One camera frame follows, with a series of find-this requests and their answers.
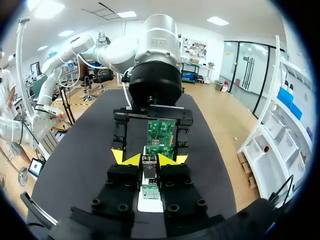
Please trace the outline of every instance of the white ceiling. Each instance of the white ceiling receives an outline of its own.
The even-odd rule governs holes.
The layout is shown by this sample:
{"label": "white ceiling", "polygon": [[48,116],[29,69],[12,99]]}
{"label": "white ceiling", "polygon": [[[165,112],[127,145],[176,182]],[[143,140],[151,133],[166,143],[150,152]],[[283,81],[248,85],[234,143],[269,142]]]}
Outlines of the white ceiling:
{"label": "white ceiling", "polygon": [[[26,8],[15,16],[2,43],[6,57],[1,61],[3,67],[8,56],[15,52],[17,22],[21,17],[30,16],[24,36],[23,56],[37,54],[37,49],[44,45],[54,45],[63,40],[58,34],[65,30],[81,33],[99,25],[120,21],[99,2],[115,13],[135,11],[137,17],[125,20],[145,20],[152,14],[167,14],[178,23],[189,24],[215,31],[225,36],[257,35],[273,37],[285,36],[282,20],[276,9],[267,0],[55,0],[65,8],[52,19],[32,18],[33,12]],[[207,19],[218,16],[230,24],[217,26]]]}

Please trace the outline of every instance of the bulletin board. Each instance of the bulletin board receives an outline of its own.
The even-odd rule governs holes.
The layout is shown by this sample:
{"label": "bulletin board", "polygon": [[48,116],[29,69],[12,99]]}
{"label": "bulletin board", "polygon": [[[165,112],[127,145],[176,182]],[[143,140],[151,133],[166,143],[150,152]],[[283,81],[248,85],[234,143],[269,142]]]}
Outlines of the bulletin board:
{"label": "bulletin board", "polygon": [[188,55],[190,58],[206,60],[208,44],[202,41],[182,38],[181,51],[184,56]]}

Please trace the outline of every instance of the green circuit board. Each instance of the green circuit board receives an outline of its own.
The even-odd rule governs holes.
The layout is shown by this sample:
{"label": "green circuit board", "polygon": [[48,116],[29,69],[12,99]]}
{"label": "green circuit board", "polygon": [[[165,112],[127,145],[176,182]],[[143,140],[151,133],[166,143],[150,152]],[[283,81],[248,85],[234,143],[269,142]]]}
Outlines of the green circuit board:
{"label": "green circuit board", "polygon": [[145,153],[147,155],[162,154],[169,159],[174,158],[174,147],[173,146],[146,146]]}
{"label": "green circuit board", "polygon": [[148,121],[148,137],[146,154],[164,156],[173,159],[174,157],[174,121]]}

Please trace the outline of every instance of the person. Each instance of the person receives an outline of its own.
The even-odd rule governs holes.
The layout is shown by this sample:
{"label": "person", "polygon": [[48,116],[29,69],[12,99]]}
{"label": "person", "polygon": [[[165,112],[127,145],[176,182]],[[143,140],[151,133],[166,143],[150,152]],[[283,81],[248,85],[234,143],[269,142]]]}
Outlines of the person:
{"label": "person", "polygon": [[[4,52],[0,47],[0,63]],[[15,109],[13,99],[16,93],[16,84],[9,70],[0,68],[0,117],[7,120],[21,120]],[[20,156],[28,165],[31,163],[25,150],[17,142],[7,141],[6,145],[14,156]]]}
{"label": "person", "polygon": [[[79,60],[79,68],[80,68],[80,81],[81,82],[85,82],[85,78],[89,77],[89,69],[88,66],[82,62],[81,60]],[[80,96],[81,99],[84,99],[85,97],[88,96],[87,91],[91,91],[92,90],[92,81],[89,79],[87,80],[88,82],[86,82],[86,85],[83,87],[83,94]]]}

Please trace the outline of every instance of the office chair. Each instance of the office chair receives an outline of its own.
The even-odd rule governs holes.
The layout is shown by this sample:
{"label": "office chair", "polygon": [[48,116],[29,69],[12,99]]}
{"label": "office chair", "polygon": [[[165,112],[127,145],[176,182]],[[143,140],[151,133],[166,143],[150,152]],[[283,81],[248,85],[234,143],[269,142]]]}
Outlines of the office chair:
{"label": "office chair", "polygon": [[107,81],[112,81],[114,79],[114,73],[110,69],[94,69],[93,75],[95,76],[95,78],[93,78],[93,82],[95,84],[100,84],[98,89],[102,89],[102,91],[99,92],[98,95],[106,91],[107,85],[103,83]]}

